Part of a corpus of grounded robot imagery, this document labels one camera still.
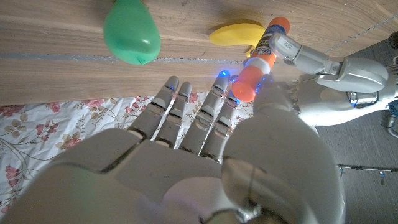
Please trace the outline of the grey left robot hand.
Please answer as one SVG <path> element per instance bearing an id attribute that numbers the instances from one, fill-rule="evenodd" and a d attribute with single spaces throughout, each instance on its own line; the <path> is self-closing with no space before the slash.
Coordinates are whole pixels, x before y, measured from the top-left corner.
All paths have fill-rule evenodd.
<path id="1" fill-rule="evenodd" d="M 377 92 L 386 86 L 389 78 L 387 68 L 379 62 L 366 58 L 331 58 L 284 34 L 272 34 L 269 47 L 286 64 L 315 75 L 319 85 L 338 91 Z"/>

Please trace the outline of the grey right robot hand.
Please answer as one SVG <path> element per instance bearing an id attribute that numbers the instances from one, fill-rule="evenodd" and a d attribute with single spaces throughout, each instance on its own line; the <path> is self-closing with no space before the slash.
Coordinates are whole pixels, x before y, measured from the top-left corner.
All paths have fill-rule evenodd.
<path id="1" fill-rule="evenodd" d="M 58 155 L 3 223 L 343 223 L 345 197 L 331 151 L 292 110 L 271 75 L 254 115 L 229 133 L 193 139 L 222 157 L 153 141 L 165 106 L 128 130 L 108 129 Z"/>

